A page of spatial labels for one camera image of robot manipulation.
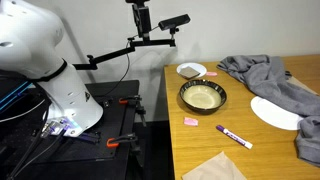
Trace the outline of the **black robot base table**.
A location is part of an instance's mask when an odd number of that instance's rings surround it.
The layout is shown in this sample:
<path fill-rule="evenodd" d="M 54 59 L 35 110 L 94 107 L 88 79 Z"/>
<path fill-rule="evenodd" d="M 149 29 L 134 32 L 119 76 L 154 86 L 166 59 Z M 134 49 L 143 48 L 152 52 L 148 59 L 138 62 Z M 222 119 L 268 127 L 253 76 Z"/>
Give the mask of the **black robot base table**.
<path fill-rule="evenodd" d="M 136 102 L 119 104 L 119 99 L 139 93 L 137 80 L 96 83 L 87 86 L 103 108 L 103 116 L 78 137 L 40 141 L 14 180 L 125 180 L 130 143 L 107 148 L 106 141 L 132 132 Z M 36 138 L 44 104 L 31 113 L 0 124 L 0 180 L 9 175 Z"/>

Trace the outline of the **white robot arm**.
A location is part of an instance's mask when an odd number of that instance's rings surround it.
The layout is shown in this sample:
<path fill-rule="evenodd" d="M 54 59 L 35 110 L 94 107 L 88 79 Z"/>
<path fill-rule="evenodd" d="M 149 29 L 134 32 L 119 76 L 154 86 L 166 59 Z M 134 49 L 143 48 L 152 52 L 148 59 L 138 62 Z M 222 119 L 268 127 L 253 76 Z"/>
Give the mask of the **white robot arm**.
<path fill-rule="evenodd" d="M 0 68 L 37 81 L 52 101 L 48 121 L 66 124 L 66 135 L 77 137 L 100 120 L 103 109 L 56 52 L 63 35 L 53 12 L 24 0 L 0 1 Z"/>

